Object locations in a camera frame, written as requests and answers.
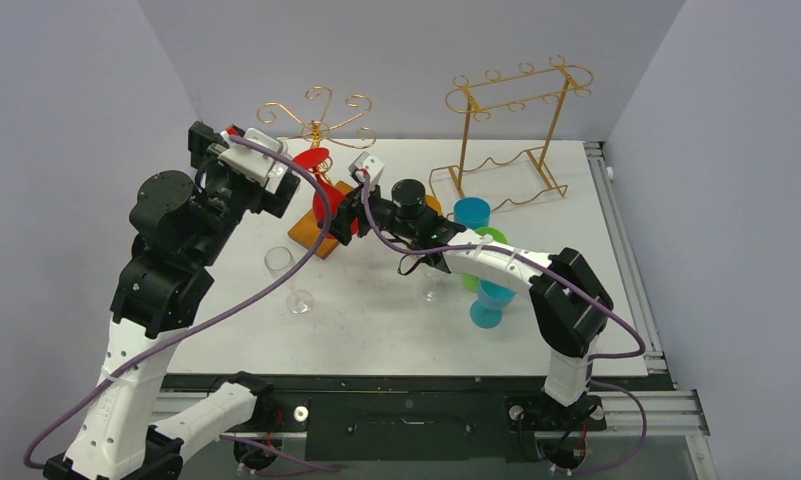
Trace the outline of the gold spiral rack wooden base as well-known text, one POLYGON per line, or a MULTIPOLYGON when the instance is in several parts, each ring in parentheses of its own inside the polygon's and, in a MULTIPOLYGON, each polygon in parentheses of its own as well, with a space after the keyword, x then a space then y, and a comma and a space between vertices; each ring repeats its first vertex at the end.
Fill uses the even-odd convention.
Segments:
MULTIPOLYGON (((359 143, 342 142, 332 138, 335 130, 357 121, 372 110, 373 102, 366 95, 354 93, 348 96, 345 100, 345 105, 348 108, 356 110, 358 113, 355 113, 351 117, 334 124, 332 122, 327 122, 327 114, 333 102, 333 91, 329 87, 323 85, 312 86, 305 92, 304 97, 308 101, 322 100, 324 102, 319 117, 305 121, 283 103, 267 102, 257 109, 256 118, 265 125, 271 125, 277 120, 277 113, 286 115, 300 127, 300 131, 293 136, 283 137, 283 139, 301 139, 306 141, 308 142, 309 150, 315 148, 324 148, 325 150, 328 150, 326 147, 329 145, 340 146, 352 150, 365 150, 372 147, 376 143, 377 136, 375 131, 367 126, 359 127, 356 130, 359 143)), ((304 168, 310 174, 312 174, 316 180, 318 180, 318 183, 321 187, 331 187, 327 191, 328 194, 332 194, 330 197, 336 193, 341 194, 343 197, 346 193, 350 192, 353 187, 343 181, 332 182, 329 177, 329 171, 332 166, 333 159, 330 154, 327 153, 327 156, 323 158, 321 162, 318 163, 316 161, 307 161, 304 165, 304 168)), ((324 211, 321 209, 316 209, 316 207, 313 206, 289 229, 289 238, 304 248, 311 247, 314 241, 317 240, 320 233, 318 220, 322 220, 324 218, 323 216, 318 218, 318 213, 323 214, 324 211)), ((333 238, 331 235, 327 236, 327 238, 318 246, 316 250, 316 256, 321 260, 327 259, 339 244, 339 241, 333 238)))

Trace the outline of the red plastic goblet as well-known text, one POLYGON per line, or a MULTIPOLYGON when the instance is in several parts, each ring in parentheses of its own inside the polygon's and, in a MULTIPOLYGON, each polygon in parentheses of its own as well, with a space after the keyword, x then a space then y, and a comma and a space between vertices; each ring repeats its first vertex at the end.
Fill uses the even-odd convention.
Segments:
POLYGON ((318 190, 313 194, 310 213, 305 214, 288 231, 288 236, 301 246, 306 246, 307 240, 310 240, 310 244, 314 243, 323 227, 328 227, 325 241, 331 239, 344 245, 350 243, 349 236, 358 232, 359 223, 355 216, 349 221, 342 220, 340 226, 330 224, 342 202, 347 199, 346 194, 352 192, 352 188, 349 187, 346 191, 339 190, 319 172, 319 166, 329 159, 330 152, 325 147, 311 147, 294 158, 295 163, 306 169, 318 183, 318 190))

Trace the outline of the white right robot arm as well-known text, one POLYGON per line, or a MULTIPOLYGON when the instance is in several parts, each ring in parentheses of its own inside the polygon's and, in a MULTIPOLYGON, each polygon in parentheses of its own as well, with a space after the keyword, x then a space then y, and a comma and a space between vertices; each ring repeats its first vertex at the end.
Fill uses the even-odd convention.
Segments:
POLYGON ((613 302, 585 258, 572 248, 558 253, 519 249, 483 236, 427 204, 417 180, 402 180, 388 199, 367 176, 354 190, 314 202, 317 223, 347 245, 374 233, 389 248, 416 256, 444 273, 471 275, 488 288, 532 305, 551 363, 542 387, 542 418, 554 427, 583 421, 601 410, 589 394, 595 345, 613 317, 613 302))

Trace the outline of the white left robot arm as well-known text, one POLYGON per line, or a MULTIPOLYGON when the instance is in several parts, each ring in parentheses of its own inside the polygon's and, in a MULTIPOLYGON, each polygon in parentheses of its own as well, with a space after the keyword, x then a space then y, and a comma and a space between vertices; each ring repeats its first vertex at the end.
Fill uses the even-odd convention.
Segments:
POLYGON ((195 177, 167 170, 138 189, 131 258, 110 305, 105 388, 71 445, 46 462, 48 479, 174 479, 190 455, 185 434, 151 419, 170 360, 244 215, 281 217, 299 178, 285 141, 255 128, 195 122, 188 150, 195 177))

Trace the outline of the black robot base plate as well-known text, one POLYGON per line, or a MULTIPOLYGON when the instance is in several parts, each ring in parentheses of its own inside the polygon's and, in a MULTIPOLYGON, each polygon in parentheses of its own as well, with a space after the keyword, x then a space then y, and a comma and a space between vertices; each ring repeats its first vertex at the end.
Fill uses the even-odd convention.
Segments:
POLYGON ((536 441, 571 447, 607 422, 599 397, 562 407, 543 378, 271 376, 238 434, 301 437, 311 461, 532 460, 536 441))

